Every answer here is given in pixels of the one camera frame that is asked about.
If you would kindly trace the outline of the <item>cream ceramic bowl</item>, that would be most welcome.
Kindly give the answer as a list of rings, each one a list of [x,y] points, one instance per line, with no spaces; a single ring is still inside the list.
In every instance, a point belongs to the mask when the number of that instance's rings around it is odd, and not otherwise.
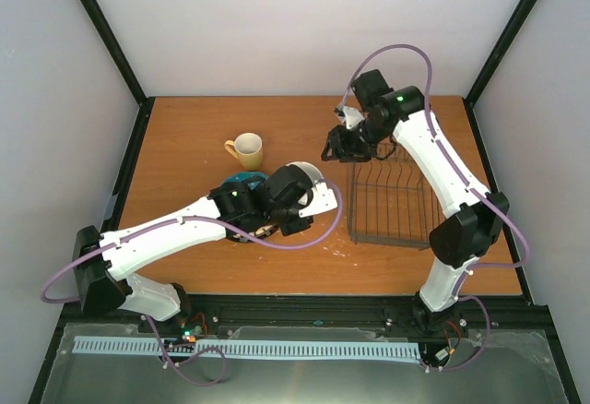
[[[301,205],[303,208],[307,208],[313,202],[315,195],[314,188],[321,180],[324,179],[324,176],[315,165],[307,161],[293,161],[289,163],[289,166],[295,166],[299,170],[303,171],[311,181],[311,187],[306,190],[305,195],[302,196],[298,201],[299,205]]]

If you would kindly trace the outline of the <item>yellow ceramic mug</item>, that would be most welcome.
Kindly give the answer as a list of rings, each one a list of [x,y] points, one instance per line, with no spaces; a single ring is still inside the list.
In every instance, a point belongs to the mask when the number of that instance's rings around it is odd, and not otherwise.
[[[263,141],[255,133],[242,133],[233,140],[226,140],[224,148],[246,171],[257,171],[263,164]]]

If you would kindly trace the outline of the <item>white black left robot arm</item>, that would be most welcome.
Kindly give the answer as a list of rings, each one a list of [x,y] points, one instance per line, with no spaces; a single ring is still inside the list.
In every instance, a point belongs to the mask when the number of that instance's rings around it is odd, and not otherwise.
[[[198,244],[301,232],[334,201],[316,168],[294,162],[267,177],[229,179],[185,208],[130,229],[101,233],[87,226],[77,232],[72,258],[81,310],[150,315],[169,331],[182,332],[192,321],[183,286],[147,279],[140,268]]]

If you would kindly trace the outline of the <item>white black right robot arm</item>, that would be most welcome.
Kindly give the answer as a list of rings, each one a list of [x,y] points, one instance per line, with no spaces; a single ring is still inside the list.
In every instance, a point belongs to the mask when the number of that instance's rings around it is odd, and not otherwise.
[[[356,74],[348,89],[360,106],[336,107],[341,123],[328,133],[322,160],[377,160],[380,144],[388,139],[416,162],[442,208],[444,220],[429,235],[431,270],[412,304],[413,324],[429,332],[444,320],[469,272],[497,242],[509,201],[465,166],[417,87],[395,90],[373,69]]]

